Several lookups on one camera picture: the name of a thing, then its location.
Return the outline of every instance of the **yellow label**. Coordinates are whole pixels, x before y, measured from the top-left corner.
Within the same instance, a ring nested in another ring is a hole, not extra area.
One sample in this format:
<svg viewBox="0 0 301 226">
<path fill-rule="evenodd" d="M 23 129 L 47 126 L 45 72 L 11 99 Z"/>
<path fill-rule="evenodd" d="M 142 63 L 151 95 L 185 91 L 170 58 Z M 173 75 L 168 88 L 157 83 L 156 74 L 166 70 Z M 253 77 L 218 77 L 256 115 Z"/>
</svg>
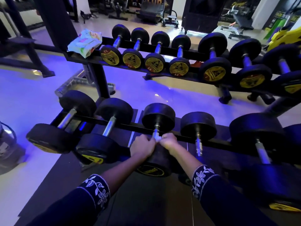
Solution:
<svg viewBox="0 0 301 226">
<path fill-rule="evenodd" d="M 186 63 L 177 62 L 170 66 L 169 71 L 174 76 L 183 76 L 188 72 L 189 67 Z"/>
<path fill-rule="evenodd" d="M 208 82 L 221 80 L 226 74 L 226 70 L 222 67 L 211 67 L 204 73 L 204 79 Z"/>
<path fill-rule="evenodd" d="M 141 66 L 141 60 L 133 53 L 126 53 L 122 59 L 129 68 L 137 69 Z"/>
<path fill-rule="evenodd" d="M 112 66 L 116 66 L 119 64 L 119 57 L 116 55 L 115 52 L 111 51 L 110 49 L 105 49 L 101 53 L 102 59 Z"/>
<path fill-rule="evenodd" d="M 293 94 L 301 89 L 301 84 L 285 86 L 284 89 L 286 92 Z"/>
<path fill-rule="evenodd" d="M 253 74 L 243 78 L 240 81 L 240 86 L 243 88 L 252 88 L 262 84 L 265 80 L 265 77 L 262 74 Z"/>
<path fill-rule="evenodd" d="M 97 163 L 97 164 L 102 164 L 103 163 L 103 159 L 101 158 L 97 158 L 97 157 L 94 157 L 94 156 L 86 156 L 86 155 L 82 155 L 84 156 L 85 158 L 93 161 L 94 163 Z"/>
<path fill-rule="evenodd" d="M 282 204 L 278 204 L 278 203 L 272 203 L 269 204 L 271 209 L 274 210 L 281 210 L 281 211 L 290 211 L 290 212 L 301 212 L 300 209 L 288 206 L 288 205 L 282 205 Z"/>
<path fill-rule="evenodd" d="M 164 64 L 160 59 L 157 58 L 149 58 L 145 61 L 146 68 L 153 73 L 158 73 L 163 70 Z"/>
<path fill-rule="evenodd" d="M 141 167 L 138 167 L 137 170 L 144 175 L 149 175 L 149 176 L 154 176 L 154 177 L 161 177 L 164 175 L 163 170 L 161 170 L 160 168 L 149 166 L 149 165 L 143 165 Z"/>
<path fill-rule="evenodd" d="M 39 145 L 39 144 L 34 143 L 33 145 L 35 145 L 36 147 L 40 148 L 40 149 L 41 149 L 42 151 L 44 151 L 44 152 L 57 153 L 57 154 L 58 154 L 58 152 L 56 152 L 56 151 L 54 151 L 54 150 L 52 150 L 52 149 L 50 149 L 50 148 L 41 146 L 41 145 Z"/>
</svg>

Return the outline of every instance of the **hand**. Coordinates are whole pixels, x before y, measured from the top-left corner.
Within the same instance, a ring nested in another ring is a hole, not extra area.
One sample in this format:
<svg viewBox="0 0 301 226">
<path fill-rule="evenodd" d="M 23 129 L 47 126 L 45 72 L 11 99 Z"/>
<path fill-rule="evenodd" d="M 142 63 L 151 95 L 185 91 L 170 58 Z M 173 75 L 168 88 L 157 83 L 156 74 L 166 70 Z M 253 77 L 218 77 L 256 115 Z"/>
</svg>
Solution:
<svg viewBox="0 0 301 226">
<path fill-rule="evenodd" d="M 132 143 L 130 148 L 131 156 L 138 155 L 145 160 L 147 157 L 152 155 L 155 146 L 155 138 L 148 140 L 147 136 L 142 134 L 141 136 L 136 137 L 135 141 Z"/>
<path fill-rule="evenodd" d="M 159 143 L 166 148 L 172 156 L 174 156 L 174 152 L 179 145 L 177 137 L 172 133 L 165 133 Z"/>
</svg>

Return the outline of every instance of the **embroidered sleeve cuff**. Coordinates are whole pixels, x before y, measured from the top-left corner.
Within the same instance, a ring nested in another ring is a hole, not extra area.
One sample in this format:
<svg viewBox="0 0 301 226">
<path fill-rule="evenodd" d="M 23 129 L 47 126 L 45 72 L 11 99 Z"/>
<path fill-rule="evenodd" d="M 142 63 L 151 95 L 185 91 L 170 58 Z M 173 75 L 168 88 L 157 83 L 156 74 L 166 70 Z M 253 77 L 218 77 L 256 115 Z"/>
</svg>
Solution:
<svg viewBox="0 0 301 226">
<path fill-rule="evenodd" d="M 96 212 L 103 211 L 110 200 L 110 190 L 106 181 L 99 175 L 91 175 L 78 188 L 84 189 L 94 201 Z"/>
<path fill-rule="evenodd" d="M 207 165 L 201 165 L 194 171 L 191 183 L 192 193 L 198 200 L 201 199 L 203 187 L 206 185 L 207 181 L 214 176 L 219 175 L 214 174 L 214 171 L 211 168 L 208 168 Z"/>
</svg>

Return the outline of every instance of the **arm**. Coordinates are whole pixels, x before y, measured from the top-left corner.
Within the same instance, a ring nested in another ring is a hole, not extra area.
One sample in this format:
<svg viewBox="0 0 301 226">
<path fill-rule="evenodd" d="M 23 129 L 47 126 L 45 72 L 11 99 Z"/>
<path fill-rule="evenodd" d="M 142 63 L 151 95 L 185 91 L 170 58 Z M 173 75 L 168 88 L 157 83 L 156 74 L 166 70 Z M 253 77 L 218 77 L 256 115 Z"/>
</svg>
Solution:
<svg viewBox="0 0 301 226">
<path fill-rule="evenodd" d="M 53 203 L 27 226 L 92 226 L 130 174 L 149 157 L 156 145 L 145 135 L 136 137 L 131 145 L 131 157 L 101 175 L 91 175 L 76 189 Z"/>
<path fill-rule="evenodd" d="M 192 181 L 192 193 L 216 226 L 276 226 L 244 195 L 180 146 L 172 133 L 160 144 L 169 150 Z"/>
</svg>

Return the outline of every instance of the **white tiled floor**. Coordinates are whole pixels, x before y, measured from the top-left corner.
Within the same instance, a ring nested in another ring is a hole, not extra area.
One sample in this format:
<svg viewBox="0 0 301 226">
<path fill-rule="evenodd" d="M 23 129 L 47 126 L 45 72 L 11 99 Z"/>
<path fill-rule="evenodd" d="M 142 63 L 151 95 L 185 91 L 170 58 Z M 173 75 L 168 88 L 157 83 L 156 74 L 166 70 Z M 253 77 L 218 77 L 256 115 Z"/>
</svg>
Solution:
<svg viewBox="0 0 301 226">
<path fill-rule="evenodd" d="M 102 31 L 104 36 L 111 36 L 114 19 L 88 20 L 84 25 L 75 24 L 80 32 L 83 28 Z M 130 30 L 136 27 L 151 28 L 153 33 L 165 30 L 176 36 L 172 27 L 149 26 L 141 23 L 122 22 Z M 52 42 L 45 29 L 33 33 L 38 43 L 51 45 Z M 39 53 L 42 62 L 56 76 L 43 79 L 41 76 L 21 73 L 12 70 L 0 70 L 0 121 L 10 125 L 16 132 L 18 143 L 26 149 L 29 158 L 12 171 L 0 176 L 0 224 L 13 226 L 18 214 L 29 198 L 43 181 L 51 167 L 60 155 L 45 153 L 30 144 L 25 135 L 36 123 L 49 124 L 61 111 L 58 98 L 54 91 L 75 72 L 82 69 L 81 64 L 67 62 L 64 57 Z M 116 84 L 114 97 L 128 102 L 133 108 L 143 110 L 148 104 L 161 102 L 170 105 L 177 117 L 182 117 L 192 111 L 204 111 L 215 117 L 216 123 L 228 126 L 229 123 L 244 114 L 260 112 L 266 107 L 261 99 L 254 103 L 247 100 L 248 93 L 232 92 L 232 101 L 228 105 L 218 101 L 218 91 L 212 85 L 160 77 L 145 81 L 144 73 L 123 70 L 114 67 L 104 67 L 107 81 Z M 97 98 L 95 88 L 80 88 L 79 90 Z M 280 116 L 283 126 L 301 123 L 300 106 L 296 106 Z"/>
</svg>

